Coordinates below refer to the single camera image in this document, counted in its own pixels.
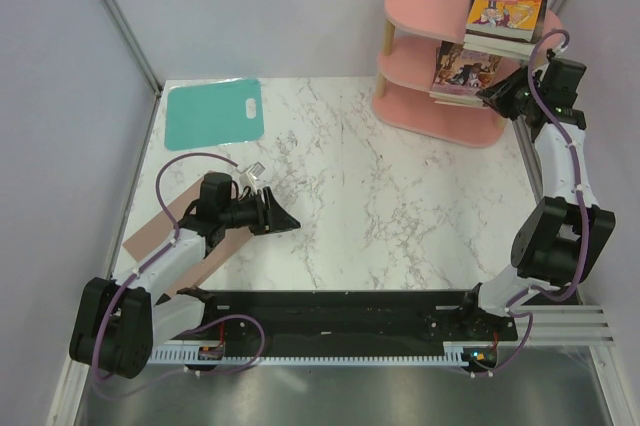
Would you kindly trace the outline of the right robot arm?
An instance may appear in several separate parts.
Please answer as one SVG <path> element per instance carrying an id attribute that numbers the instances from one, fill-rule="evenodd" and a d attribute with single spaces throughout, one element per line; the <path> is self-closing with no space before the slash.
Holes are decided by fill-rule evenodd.
<path id="1" fill-rule="evenodd" d="M 494 316 L 508 317 L 542 295 L 563 303 L 591 272 L 609 240 L 615 215 L 590 186 L 583 146 L 586 120 L 574 109 L 584 64 L 548 56 L 544 70 L 523 66 L 478 96 L 502 117 L 524 119 L 540 163 L 542 196 L 515 235 L 510 264 L 471 292 L 474 305 L 458 314 L 467 338 L 483 338 Z"/>

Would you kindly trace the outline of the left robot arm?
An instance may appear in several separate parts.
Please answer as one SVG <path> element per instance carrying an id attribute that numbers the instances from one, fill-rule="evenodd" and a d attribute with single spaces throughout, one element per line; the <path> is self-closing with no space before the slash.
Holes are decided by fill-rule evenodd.
<path id="1" fill-rule="evenodd" d="M 284 233 L 300 222 L 264 187 L 232 194 L 230 175 L 211 172 L 176 228 L 128 274 L 95 277 L 84 287 L 69 344 L 72 360 L 127 379 L 146 366 L 155 347 L 185 331 L 208 339 L 219 328 L 209 296 L 195 286 L 170 288 L 210 256 L 230 229 L 254 236 Z"/>

